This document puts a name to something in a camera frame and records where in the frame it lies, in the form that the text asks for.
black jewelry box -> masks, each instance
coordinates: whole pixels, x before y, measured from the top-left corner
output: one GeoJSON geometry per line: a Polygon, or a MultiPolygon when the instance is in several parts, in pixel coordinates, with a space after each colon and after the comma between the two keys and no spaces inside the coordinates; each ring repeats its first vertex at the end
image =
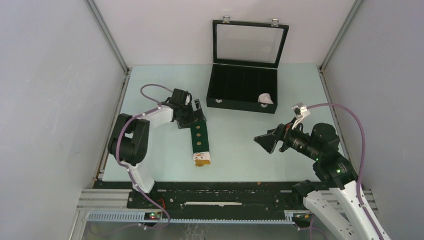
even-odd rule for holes
{"type": "Polygon", "coordinates": [[[286,41],[288,25],[212,21],[213,67],[206,95],[211,108],[274,114],[278,105],[277,68],[286,41]],[[268,93],[273,104],[260,103],[268,93]]]}

table surface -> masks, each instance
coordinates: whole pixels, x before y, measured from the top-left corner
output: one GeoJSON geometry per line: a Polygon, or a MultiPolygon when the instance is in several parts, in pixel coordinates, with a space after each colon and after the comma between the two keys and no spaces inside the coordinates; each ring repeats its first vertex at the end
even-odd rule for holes
{"type": "MultiPolygon", "coordinates": [[[[277,182],[318,181],[312,169],[313,160],[288,149],[268,154],[253,141],[278,124],[295,116],[291,106],[299,102],[310,106],[326,103],[324,88],[314,64],[290,63],[278,68],[278,107],[275,114],[238,111],[206,106],[206,93],[212,65],[145,65],[134,66],[125,93],[121,113],[139,114],[156,103],[144,98],[140,88],[155,83],[170,89],[189,91],[200,99],[207,119],[211,164],[196,167],[193,161],[190,129],[178,129],[177,123],[161,125],[150,131],[144,159],[156,181],[167,182],[277,182]]],[[[147,87],[145,93],[164,101],[170,93],[159,87],[147,87]]],[[[316,123],[334,121],[328,107],[314,108],[304,121],[310,132],[316,123]]],[[[129,181],[125,168],[115,158],[107,158],[103,181],[129,181]]]]}

green strip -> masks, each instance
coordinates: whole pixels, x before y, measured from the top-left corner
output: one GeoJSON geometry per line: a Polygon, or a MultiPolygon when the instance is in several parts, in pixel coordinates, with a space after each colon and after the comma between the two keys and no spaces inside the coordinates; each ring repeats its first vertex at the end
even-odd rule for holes
{"type": "Polygon", "coordinates": [[[197,121],[190,125],[193,153],[209,152],[208,129],[205,121],[197,121]]]}

robotic arm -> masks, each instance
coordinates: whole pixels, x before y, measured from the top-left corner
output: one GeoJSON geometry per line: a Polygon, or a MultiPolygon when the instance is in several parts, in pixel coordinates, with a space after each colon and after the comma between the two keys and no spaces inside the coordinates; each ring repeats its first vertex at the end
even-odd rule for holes
{"type": "Polygon", "coordinates": [[[338,199],[350,222],[325,201],[309,180],[293,186],[295,202],[303,204],[313,212],[340,240],[379,239],[375,227],[364,210],[366,209],[383,239],[390,239],[368,202],[365,200],[364,204],[360,205],[356,192],[358,176],[352,164],[338,152],[340,139],[334,127],[327,123],[317,123],[310,135],[304,133],[301,121],[309,115],[309,111],[303,103],[293,106],[292,109],[296,117],[291,122],[268,130],[267,134],[255,137],[254,141],[269,154],[273,153],[277,142],[282,141],[283,144],[279,149],[281,153],[292,148],[314,160],[312,168],[315,175],[338,199]]]}
{"type": "MultiPolygon", "coordinates": [[[[116,158],[118,137],[124,125],[133,116],[121,113],[116,119],[107,150],[116,158]]],[[[198,99],[192,105],[192,95],[188,91],[174,89],[172,96],[162,102],[160,106],[146,111],[141,117],[133,120],[125,129],[119,146],[119,165],[126,167],[133,177],[133,184],[138,185],[145,193],[152,190],[155,180],[149,174],[143,159],[148,150],[149,132],[162,124],[176,121],[179,129],[190,128],[196,122],[206,122],[202,107],[198,99]]]]}

white wall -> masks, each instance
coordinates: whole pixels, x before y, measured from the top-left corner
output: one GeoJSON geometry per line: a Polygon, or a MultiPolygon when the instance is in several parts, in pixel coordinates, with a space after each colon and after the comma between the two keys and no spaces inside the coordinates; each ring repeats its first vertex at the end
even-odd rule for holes
{"type": "MultiPolygon", "coordinates": [[[[424,1],[365,1],[335,52],[326,80],[336,103],[361,119],[364,184],[391,239],[423,239],[424,1]]],[[[360,132],[341,115],[359,163],[360,132]]]]}
{"type": "Polygon", "coordinates": [[[354,0],[97,0],[130,66],[211,64],[212,20],[289,25],[281,63],[320,65],[354,0]]]}
{"type": "Polygon", "coordinates": [[[65,239],[123,72],[83,0],[0,3],[0,239],[65,239]]]}

